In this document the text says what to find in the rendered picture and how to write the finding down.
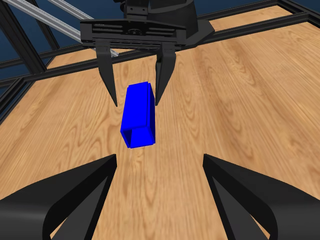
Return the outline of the blue hollow socket block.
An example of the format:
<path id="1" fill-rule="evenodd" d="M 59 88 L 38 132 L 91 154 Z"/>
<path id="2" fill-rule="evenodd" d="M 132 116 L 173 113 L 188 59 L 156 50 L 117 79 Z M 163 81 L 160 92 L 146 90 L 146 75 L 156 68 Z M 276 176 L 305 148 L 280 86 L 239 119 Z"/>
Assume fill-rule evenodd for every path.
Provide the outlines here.
<path id="1" fill-rule="evenodd" d="M 131 149 L 156 143 L 155 97 L 149 82 L 128 86 L 120 133 Z"/>

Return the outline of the silver aluminium rail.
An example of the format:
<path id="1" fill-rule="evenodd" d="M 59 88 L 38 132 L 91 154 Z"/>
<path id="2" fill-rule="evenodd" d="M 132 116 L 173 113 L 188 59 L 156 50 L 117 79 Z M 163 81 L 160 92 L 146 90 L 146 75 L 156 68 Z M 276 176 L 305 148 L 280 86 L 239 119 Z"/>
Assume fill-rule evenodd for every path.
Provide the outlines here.
<path id="1" fill-rule="evenodd" d="M 3 1 L 82 44 L 81 32 L 78 29 L 49 14 L 41 8 L 33 5 L 27 0 Z"/>
<path id="2" fill-rule="evenodd" d="M 57 6 L 58 8 L 64 10 L 65 12 L 71 14 L 72 16 L 76 17 L 79 20 L 92 20 L 93 17 L 84 13 L 80 9 L 76 8 L 75 6 L 69 4 L 65 0 L 48 0 L 53 5 Z"/>

